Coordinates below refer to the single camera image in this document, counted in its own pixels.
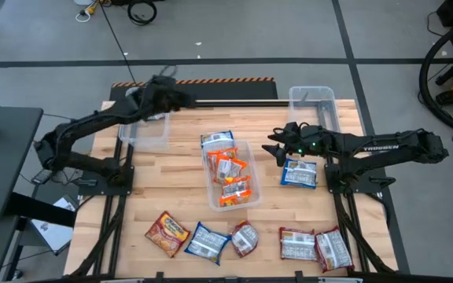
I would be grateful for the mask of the blue Maruchan ramen packet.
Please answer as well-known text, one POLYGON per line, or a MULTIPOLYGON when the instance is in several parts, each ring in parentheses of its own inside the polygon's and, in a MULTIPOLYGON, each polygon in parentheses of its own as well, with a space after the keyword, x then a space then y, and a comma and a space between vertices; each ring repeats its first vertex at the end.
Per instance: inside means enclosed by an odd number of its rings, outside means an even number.
POLYGON ((287 159, 283 166, 281 184, 315 189, 317 163, 287 159))
POLYGON ((201 135, 201 148, 226 148, 234 146, 234 135, 231 130, 201 135))
POLYGON ((198 222, 185 252, 207 259, 219 266, 223 249, 230 240, 231 236, 212 231, 198 222))

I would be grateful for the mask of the yellow and white power plug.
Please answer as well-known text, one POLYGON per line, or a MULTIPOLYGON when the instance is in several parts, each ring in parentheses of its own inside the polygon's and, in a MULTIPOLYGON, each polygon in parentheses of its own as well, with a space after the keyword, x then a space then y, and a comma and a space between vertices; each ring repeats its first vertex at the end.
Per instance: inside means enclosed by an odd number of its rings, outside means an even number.
POLYGON ((75 0, 77 5, 83 6, 82 9, 75 15, 75 20, 79 23, 88 22, 95 10, 99 6, 109 7, 112 4, 111 0, 75 0))

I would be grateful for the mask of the black hazard-striped floor mat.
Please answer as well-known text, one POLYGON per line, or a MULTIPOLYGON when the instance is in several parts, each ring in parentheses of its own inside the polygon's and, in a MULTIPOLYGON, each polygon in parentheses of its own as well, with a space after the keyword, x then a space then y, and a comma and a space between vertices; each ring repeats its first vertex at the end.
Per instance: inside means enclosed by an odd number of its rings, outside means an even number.
POLYGON ((175 89, 197 100, 270 100, 278 92, 273 77, 171 79, 175 89))

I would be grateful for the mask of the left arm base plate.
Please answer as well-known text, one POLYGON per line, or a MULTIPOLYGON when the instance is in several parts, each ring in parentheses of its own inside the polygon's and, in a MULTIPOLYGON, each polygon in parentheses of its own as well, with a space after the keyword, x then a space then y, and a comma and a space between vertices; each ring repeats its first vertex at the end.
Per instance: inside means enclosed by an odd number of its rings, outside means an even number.
POLYGON ((121 172, 110 175, 84 171, 73 183, 83 196, 124 196, 131 193, 134 180, 134 166, 122 166, 121 172))

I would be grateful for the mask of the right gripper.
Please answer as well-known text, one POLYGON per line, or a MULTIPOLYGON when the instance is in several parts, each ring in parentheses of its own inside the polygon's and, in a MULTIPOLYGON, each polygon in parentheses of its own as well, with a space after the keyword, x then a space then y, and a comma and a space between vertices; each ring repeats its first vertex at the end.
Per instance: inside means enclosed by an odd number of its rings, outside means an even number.
POLYGON ((273 133, 267 136, 272 141, 284 141, 281 147, 276 145, 262 145, 262 149, 270 153, 278 167, 283 167, 287 154, 301 156, 328 157, 332 150, 333 133, 322 126, 304 125, 296 122, 287 123, 284 128, 275 127, 273 133))

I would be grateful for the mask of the black aluminium table frame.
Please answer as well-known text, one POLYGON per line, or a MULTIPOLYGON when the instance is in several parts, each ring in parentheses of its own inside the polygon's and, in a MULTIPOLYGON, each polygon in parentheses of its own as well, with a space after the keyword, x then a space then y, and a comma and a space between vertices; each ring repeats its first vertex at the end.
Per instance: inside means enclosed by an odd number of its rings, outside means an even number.
MULTIPOLYGON (((171 115, 167 151, 133 153, 134 185, 127 198, 117 256, 116 278, 163 279, 198 277, 305 277, 321 275, 319 263, 281 259, 278 229, 280 226, 299 230, 329 230, 337 225, 332 195, 325 187, 324 160, 306 156, 319 165, 318 188, 280 186, 282 169, 262 144, 274 127, 283 127, 288 115, 288 102, 213 101, 208 106, 183 109, 171 115), (208 202, 206 177, 202 166, 200 135, 232 130, 236 139, 249 142, 256 160, 257 178, 262 191, 261 203, 233 211, 215 211, 208 202), (239 258, 229 243, 220 266, 187 254, 182 250, 175 258, 145 238, 154 220, 168 211, 191 232, 197 223, 209 229, 229 233, 239 222, 248 220, 260 233, 257 249, 239 258)), ((68 250, 64 274, 78 269, 98 240, 106 197, 95 197, 79 209, 68 250)), ((398 270, 382 204, 362 194, 355 204, 363 236, 383 262, 398 270)))

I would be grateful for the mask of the red Maruchan ramen packet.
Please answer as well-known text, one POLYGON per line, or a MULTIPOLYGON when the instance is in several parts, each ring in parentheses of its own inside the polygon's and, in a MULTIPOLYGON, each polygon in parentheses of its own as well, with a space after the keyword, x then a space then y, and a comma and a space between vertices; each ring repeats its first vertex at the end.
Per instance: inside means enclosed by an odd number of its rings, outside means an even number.
POLYGON ((240 222, 230 235, 238 256, 243 258, 252 253, 259 241, 259 234, 249 221, 240 222))
POLYGON ((279 228, 282 259, 316 261, 315 231, 279 228))
POLYGON ((173 258, 190 236, 190 231, 177 222, 168 211, 160 214, 145 237, 173 258))
POLYGON ((323 273, 355 267, 338 226, 315 235, 315 252, 323 273))

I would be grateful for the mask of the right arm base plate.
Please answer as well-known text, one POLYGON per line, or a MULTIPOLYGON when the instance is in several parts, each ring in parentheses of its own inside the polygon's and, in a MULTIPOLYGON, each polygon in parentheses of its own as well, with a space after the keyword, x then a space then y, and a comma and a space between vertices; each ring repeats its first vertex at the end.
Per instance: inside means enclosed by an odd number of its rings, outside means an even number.
POLYGON ((367 171, 359 177, 347 177, 338 164, 327 164, 325 176, 331 193, 379 193, 391 178, 381 177, 378 170, 367 171))

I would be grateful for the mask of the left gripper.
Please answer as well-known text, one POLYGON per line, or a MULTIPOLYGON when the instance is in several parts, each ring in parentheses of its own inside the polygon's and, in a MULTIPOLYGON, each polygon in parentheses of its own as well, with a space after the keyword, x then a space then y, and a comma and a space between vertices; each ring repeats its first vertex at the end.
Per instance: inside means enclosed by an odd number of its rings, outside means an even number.
POLYGON ((196 97, 177 88, 177 80, 166 75, 154 75, 141 94, 140 109, 143 115, 178 112, 181 108, 193 108, 196 97))

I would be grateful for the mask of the white printed paper sheet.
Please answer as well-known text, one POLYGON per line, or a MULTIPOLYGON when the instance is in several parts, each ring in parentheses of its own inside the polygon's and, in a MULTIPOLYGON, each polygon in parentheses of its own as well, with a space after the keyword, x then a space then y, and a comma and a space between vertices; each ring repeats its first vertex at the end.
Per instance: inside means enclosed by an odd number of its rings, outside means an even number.
MULTIPOLYGON (((64 195, 55 201, 53 206, 73 212, 77 208, 76 202, 69 195, 64 195)), ((38 219, 32 219, 31 225, 54 255, 61 254, 72 240, 73 228, 71 227, 44 222, 38 219)))

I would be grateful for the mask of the clear plastic bin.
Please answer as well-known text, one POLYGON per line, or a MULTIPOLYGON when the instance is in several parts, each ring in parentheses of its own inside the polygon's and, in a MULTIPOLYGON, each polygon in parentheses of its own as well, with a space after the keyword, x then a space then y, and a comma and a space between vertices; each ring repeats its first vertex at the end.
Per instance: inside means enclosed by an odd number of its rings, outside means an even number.
POLYGON ((254 153, 250 144, 246 141, 242 140, 234 140, 233 147, 226 147, 226 148, 206 148, 202 149, 202 161, 204 166, 204 173, 206 178, 206 187, 208 191, 208 201, 211 208, 215 211, 230 211, 235 209, 242 209, 248 208, 252 206, 256 206, 257 204, 261 203, 262 200, 262 189, 260 185, 260 178, 258 177, 256 161, 254 157, 254 153), (248 203, 239 204, 230 207, 221 208, 219 206, 219 198, 223 195, 223 183, 218 183, 214 180, 215 173, 211 172, 209 168, 209 164, 207 161, 207 154, 211 151, 217 151, 220 149, 228 149, 228 148, 238 148, 238 153, 236 155, 236 159, 245 161, 248 166, 241 171, 241 176, 250 176, 251 181, 249 183, 250 190, 252 191, 252 195, 249 199, 248 203))
POLYGON ((119 126, 118 137, 131 145, 135 151, 144 153, 163 153, 168 151, 170 133, 170 113, 149 117, 147 121, 119 126))
POLYGON ((310 148, 321 152, 326 147, 324 142, 327 142, 328 150, 335 150, 332 132, 340 132, 341 129, 333 90, 328 86, 291 87, 286 122, 295 122, 299 128, 308 124, 321 127, 321 134, 309 142, 310 148))

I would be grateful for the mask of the black desk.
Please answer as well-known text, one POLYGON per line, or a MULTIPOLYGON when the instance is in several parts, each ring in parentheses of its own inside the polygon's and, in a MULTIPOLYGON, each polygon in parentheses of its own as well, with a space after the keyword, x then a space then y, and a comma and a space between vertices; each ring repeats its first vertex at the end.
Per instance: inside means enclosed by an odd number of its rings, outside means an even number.
POLYGON ((40 108, 0 107, 0 197, 13 192, 42 114, 40 108))

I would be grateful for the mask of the black power adapter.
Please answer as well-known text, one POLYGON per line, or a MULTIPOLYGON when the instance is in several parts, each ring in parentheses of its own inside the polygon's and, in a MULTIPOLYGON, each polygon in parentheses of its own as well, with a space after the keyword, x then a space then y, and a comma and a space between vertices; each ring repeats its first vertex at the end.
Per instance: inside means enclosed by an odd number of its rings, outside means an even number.
POLYGON ((52 176, 52 171, 47 170, 47 169, 42 169, 39 173, 37 173, 33 178, 31 178, 31 183, 35 185, 42 185, 47 183, 51 176, 52 176))

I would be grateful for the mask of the black desk frame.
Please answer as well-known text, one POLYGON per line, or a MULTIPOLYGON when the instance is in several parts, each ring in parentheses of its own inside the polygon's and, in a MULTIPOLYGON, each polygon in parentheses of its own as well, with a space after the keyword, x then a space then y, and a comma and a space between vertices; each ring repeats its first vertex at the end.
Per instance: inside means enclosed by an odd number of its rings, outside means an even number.
POLYGON ((72 227, 75 218, 73 211, 19 193, 0 197, 0 270, 21 219, 37 219, 72 227))

